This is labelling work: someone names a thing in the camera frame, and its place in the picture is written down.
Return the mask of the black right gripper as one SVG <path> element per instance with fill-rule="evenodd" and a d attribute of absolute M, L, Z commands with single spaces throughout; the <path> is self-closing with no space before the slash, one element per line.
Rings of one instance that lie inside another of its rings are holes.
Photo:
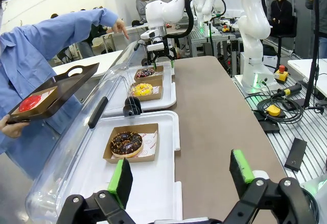
<path fill-rule="evenodd" d="M 156 68 L 155 60 L 158 56 L 166 56 L 171 61 L 171 67 L 174 67 L 176 60 L 176 49 L 174 40 L 167 37 L 155 37 L 151 40 L 150 51 L 147 51 L 147 62 Z"/>

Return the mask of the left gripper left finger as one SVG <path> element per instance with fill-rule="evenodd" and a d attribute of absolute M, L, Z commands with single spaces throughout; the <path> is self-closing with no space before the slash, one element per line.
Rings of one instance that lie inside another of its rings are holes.
<path fill-rule="evenodd" d="M 84 198 L 79 194 L 67 197 L 61 210 L 61 223 L 135 223 L 126 212 L 133 183 L 130 164 L 120 159 L 108 188 Z"/>

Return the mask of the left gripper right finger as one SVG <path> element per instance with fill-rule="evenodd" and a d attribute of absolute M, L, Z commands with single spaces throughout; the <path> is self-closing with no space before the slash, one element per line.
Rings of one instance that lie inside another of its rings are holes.
<path fill-rule="evenodd" d="M 316 200 L 295 178 L 278 183 L 255 177 L 241 150 L 232 150 L 229 171 L 239 201 L 225 223 L 253 223 L 261 210 L 269 210 L 277 223 L 315 223 Z"/>

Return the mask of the person's left hand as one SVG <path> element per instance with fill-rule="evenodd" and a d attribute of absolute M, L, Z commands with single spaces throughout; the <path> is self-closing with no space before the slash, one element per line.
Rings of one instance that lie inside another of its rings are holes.
<path fill-rule="evenodd" d="M 111 27 L 114 33 L 123 33 L 124 36 L 129 39 L 127 28 L 122 19 L 118 18 L 114 25 Z"/>

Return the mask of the person's right hand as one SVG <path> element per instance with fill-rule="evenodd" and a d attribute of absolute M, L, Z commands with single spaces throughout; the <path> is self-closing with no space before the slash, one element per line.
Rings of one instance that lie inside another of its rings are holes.
<path fill-rule="evenodd" d="M 10 115 L 5 115 L 1 119 L 1 132 L 10 137 L 10 138 L 18 138 L 22 134 L 22 130 L 24 127 L 28 126 L 28 122 L 20 122 L 20 123 L 15 123 L 15 124 L 8 124 L 8 120 L 10 118 Z"/>

